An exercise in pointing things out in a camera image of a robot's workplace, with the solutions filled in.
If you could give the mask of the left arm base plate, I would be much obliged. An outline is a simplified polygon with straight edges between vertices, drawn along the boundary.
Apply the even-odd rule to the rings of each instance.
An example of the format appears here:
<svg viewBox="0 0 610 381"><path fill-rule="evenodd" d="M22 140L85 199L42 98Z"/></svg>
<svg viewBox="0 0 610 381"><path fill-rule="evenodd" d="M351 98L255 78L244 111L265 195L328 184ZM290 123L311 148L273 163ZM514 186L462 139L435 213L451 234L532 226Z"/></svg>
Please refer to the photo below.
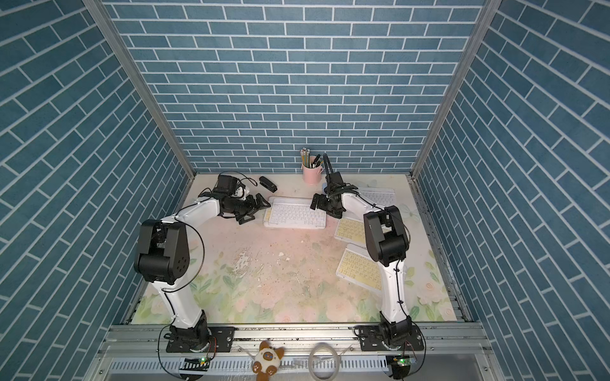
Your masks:
<svg viewBox="0 0 610 381"><path fill-rule="evenodd" d="M168 353L230 352L235 331L233 326L212 326L204 329L177 329L171 326L163 338L168 341Z"/></svg>

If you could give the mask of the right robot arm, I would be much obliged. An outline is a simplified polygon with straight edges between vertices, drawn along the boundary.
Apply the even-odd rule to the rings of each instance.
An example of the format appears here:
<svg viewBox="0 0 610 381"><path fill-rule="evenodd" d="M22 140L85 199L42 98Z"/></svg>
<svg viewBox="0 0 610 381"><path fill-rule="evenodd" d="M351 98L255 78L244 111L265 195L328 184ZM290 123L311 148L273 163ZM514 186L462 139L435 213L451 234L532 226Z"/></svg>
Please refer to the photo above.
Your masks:
<svg viewBox="0 0 610 381"><path fill-rule="evenodd" d="M366 249L382 272L380 331L383 342L389 347L404 344L414 333L404 291L404 262L411 241L399 209L378 206L361 196L354 187L348 187L341 194L315 194L311 209L324 211L336 219L345 212L362 217Z"/></svg>

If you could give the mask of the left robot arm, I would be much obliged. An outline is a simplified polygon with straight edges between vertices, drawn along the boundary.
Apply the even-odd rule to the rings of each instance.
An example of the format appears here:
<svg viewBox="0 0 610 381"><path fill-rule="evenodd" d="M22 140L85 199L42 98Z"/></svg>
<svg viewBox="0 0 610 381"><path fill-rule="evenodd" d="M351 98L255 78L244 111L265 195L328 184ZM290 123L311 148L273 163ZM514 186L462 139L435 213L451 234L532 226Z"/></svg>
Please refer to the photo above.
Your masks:
<svg viewBox="0 0 610 381"><path fill-rule="evenodd" d="M238 197L204 191L176 214L141 224L134 270L154 286L171 314L168 352L202 352L214 344L206 314L190 286L200 271L191 269L187 234L192 232L202 239L196 227L212 218L234 217L243 225L270 207L261 194Z"/></svg>

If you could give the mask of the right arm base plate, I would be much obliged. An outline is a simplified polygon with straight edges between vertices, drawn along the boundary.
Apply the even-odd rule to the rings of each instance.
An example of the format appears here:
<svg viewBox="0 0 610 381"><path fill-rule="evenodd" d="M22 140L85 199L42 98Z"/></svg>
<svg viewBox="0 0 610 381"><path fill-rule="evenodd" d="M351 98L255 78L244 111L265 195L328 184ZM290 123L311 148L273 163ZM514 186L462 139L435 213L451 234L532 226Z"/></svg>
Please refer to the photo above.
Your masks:
<svg viewBox="0 0 610 381"><path fill-rule="evenodd" d="M425 349L424 337L414 323L398 329L384 324L356 325L352 331L363 352Z"/></svg>

